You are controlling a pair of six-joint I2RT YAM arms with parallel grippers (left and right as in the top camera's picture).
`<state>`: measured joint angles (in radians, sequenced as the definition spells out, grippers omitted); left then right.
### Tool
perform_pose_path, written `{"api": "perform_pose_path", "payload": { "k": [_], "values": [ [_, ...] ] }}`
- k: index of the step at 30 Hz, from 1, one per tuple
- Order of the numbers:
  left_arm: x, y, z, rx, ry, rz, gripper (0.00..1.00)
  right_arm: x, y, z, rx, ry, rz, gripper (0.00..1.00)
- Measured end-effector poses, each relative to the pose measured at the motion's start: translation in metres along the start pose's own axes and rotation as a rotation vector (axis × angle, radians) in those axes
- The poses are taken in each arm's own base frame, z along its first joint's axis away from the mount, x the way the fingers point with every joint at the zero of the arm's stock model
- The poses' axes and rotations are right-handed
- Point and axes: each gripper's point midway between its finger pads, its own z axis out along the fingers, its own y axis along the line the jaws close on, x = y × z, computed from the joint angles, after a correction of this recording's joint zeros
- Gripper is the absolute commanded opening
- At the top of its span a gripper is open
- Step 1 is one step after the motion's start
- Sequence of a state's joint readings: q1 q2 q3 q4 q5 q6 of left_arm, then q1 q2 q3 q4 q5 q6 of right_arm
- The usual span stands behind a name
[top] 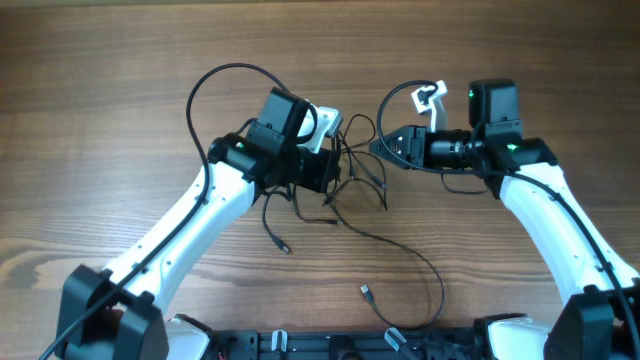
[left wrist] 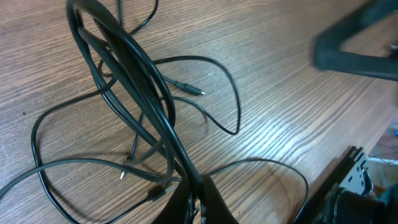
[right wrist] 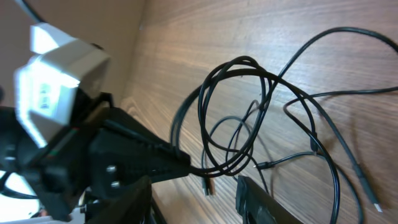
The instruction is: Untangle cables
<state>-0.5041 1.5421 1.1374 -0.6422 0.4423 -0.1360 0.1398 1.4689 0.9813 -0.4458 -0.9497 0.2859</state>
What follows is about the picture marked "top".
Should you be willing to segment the black cable silver plug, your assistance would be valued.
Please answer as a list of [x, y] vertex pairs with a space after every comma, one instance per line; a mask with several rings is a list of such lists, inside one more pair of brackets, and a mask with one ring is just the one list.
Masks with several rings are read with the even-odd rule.
[[398, 325], [395, 324], [391, 321], [389, 321], [387, 318], [384, 317], [384, 315], [381, 313], [375, 298], [373, 297], [373, 295], [369, 296], [366, 294], [366, 292], [368, 290], [365, 290], [364, 293], [366, 294], [365, 299], [367, 300], [367, 302], [370, 304], [371, 308], [373, 309], [373, 311], [375, 312], [375, 314], [378, 316], [378, 318], [380, 320], [382, 320], [385, 324], [387, 324], [389, 327], [394, 327], [397, 328], [399, 330], [403, 330], [403, 331], [418, 331], [418, 330], [425, 330], [428, 329], [432, 323], [434, 323], [441, 315], [441, 313], [444, 310], [444, 306], [446, 304], [446, 290], [445, 290], [445, 286], [444, 286], [444, 281], [440, 275], [440, 273], [438, 272], [437, 268], [425, 257], [423, 256], [421, 253], [419, 253], [418, 251], [414, 250], [413, 248], [410, 248], [406, 245], [403, 245], [401, 243], [398, 243], [396, 241], [390, 240], [388, 238], [379, 236], [379, 235], [374, 235], [371, 233], [368, 233], [366, 231], [360, 230], [356, 227], [354, 227], [353, 225], [351, 225], [349, 222], [347, 222], [344, 217], [341, 215], [341, 213], [339, 212], [339, 210], [337, 209], [336, 205], [333, 204], [333, 197], [331, 195], [324, 195], [325, 196], [325, 205], [329, 206], [331, 208], [331, 210], [334, 212], [334, 214], [337, 216], [338, 220], [341, 221], [343, 223], [343, 225], [345, 225], [349, 230], [364, 236], [366, 238], [370, 238], [373, 240], [377, 240], [377, 241], [381, 241], [384, 243], [387, 243], [389, 245], [395, 246], [411, 255], [414, 255], [416, 257], [418, 257], [422, 262], [424, 262], [432, 271], [432, 273], [436, 276], [436, 279], [438, 280], [439, 286], [440, 286], [440, 303], [436, 309], [436, 311], [433, 313], [433, 315], [426, 320], [425, 322], [419, 324], [419, 325], [411, 325], [411, 326], [404, 326], [404, 325]]

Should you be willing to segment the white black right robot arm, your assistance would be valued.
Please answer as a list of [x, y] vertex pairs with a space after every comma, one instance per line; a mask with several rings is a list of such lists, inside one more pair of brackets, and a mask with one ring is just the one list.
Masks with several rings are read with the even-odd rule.
[[469, 85], [467, 130], [449, 130], [444, 82], [411, 80], [382, 100], [376, 120], [411, 89], [424, 126], [380, 133], [370, 149], [404, 169], [473, 175], [519, 220], [555, 281], [563, 310], [553, 325], [523, 314], [476, 322], [488, 359], [636, 359], [639, 273], [607, 243], [567, 184], [550, 148], [523, 136], [518, 90], [510, 79]]

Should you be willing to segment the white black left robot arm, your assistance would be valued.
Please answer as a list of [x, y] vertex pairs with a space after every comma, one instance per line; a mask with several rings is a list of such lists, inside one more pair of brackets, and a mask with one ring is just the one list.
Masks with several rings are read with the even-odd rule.
[[215, 239], [277, 186], [326, 191], [338, 154], [322, 146], [343, 117], [273, 88], [258, 117], [213, 141], [184, 195], [131, 248], [65, 280], [56, 339], [60, 359], [217, 359], [215, 334], [190, 317], [167, 318], [178, 288]]

